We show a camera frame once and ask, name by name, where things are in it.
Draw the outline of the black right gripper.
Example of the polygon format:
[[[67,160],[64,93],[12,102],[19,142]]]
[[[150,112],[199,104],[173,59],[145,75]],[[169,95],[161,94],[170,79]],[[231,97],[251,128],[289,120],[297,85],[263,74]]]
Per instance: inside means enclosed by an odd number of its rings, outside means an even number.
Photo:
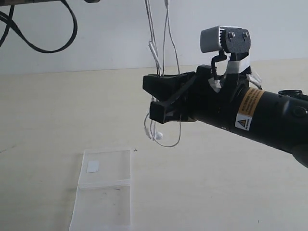
[[[212,64],[180,75],[145,75],[142,88],[156,99],[150,103],[150,119],[158,123],[224,122],[223,114],[249,85],[249,53],[232,53],[225,73],[219,76],[216,70]]]

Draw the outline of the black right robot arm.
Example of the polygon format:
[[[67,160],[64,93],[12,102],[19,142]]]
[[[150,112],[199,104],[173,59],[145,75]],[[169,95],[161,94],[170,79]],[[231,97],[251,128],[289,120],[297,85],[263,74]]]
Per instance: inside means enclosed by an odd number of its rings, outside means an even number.
[[[248,53],[220,51],[211,65],[193,72],[143,77],[154,96],[149,117],[160,124],[200,121],[292,155],[308,164],[308,97],[300,90],[268,92],[249,86],[249,67],[217,75],[216,63],[242,61]]]

